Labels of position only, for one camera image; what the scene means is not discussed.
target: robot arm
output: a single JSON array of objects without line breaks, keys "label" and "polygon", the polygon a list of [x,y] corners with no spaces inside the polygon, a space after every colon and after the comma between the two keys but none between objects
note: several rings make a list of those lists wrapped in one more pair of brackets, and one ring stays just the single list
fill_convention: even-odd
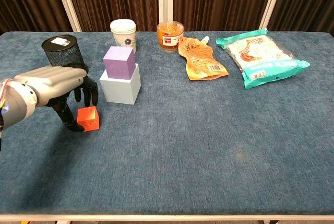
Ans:
[{"label": "robot arm", "polygon": [[75,90],[76,100],[80,101],[80,89],[85,95],[85,105],[97,104],[97,84],[87,77],[81,68],[46,66],[15,76],[14,80],[0,82],[2,98],[0,101],[0,127],[3,129],[24,120],[34,113],[36,107],[52,107],[64,124],[72,131],[82,132],[84,128],[77,124],[67,105],[67,98]]}]

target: teal packaging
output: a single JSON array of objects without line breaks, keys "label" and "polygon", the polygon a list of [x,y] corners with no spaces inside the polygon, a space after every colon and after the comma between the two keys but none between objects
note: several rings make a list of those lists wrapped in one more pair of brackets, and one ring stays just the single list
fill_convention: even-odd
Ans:
[{"label": "teal packaging", "polygon": [[[272,38],[267,37],[267,32],[267,29],[261,29],[216,39],[217,45],[225,49],[241,68],[245,89],[286,79],[310,66],[307,61],[294,59],[290,51],[278,46]],[[237,42],[237,45],[232,47],[231,44],[234,42]],[[264,49],[263,52],[266,54],[256,55],[262,51],[254,51],[251,46],[258,50]]]}]

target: plastic bag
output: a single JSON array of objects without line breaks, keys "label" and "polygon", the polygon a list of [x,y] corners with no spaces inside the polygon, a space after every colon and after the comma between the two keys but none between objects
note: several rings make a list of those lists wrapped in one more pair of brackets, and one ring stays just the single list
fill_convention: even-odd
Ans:
[{"label": "plastic bag", "polygon": [[229,73],[225,67],[213,58],[213,49],[208,46],[209,37],[198,39],[182,37],[178,44],[178,53],[187,60],[186,71],[190,80],[212,80]]},{"label": "plastic bag", "polygon": [[310,66],[307,61],[296,60],[290,51],[266,36],[267,32],[261,29],[216,40],[240,68],[246,89],[291,77]]}]

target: flower print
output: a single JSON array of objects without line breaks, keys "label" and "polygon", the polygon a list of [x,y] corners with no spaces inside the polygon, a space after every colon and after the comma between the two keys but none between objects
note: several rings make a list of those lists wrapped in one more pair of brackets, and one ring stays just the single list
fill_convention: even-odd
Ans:
[{"label": "flower print", "polygon": [[131,44],[131,39],[126,39],[124,42],[125,42],[126,45],[130,45]]}]

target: stacked blocks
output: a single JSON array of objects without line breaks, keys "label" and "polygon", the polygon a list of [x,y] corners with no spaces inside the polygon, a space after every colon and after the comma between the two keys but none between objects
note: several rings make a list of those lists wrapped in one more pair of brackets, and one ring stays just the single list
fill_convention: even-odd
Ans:
[{"label": "stacked blocks", "polygon": [[85,132],[98,130],[100,128],[100,120],[96,107],[79,108],[77,122],[84,127]]},{"label": "stacked blocks", "polygon": [[103,62],[100,83],[107,102],[135,104],[141,83],[133,48],[111,46]]}]

